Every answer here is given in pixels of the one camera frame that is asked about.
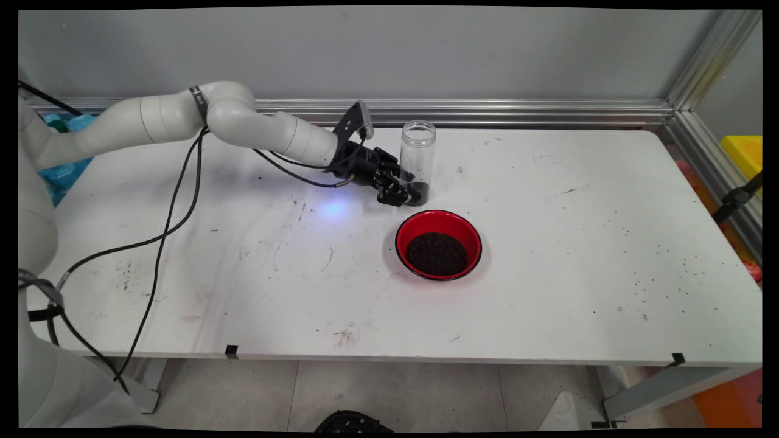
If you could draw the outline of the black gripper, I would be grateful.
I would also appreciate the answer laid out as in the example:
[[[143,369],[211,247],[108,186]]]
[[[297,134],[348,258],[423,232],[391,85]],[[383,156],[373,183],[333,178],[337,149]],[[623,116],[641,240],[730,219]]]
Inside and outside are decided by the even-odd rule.
[[[356,142],[345,142],[337,148],[332,173],[337,178],[353,176],[352,182],[360,186],[377,187],[379,203],[393,207],[421,205],[421,186],[411,183],[416,175],[405,170],[395,156],[379,147],[368,149]]]

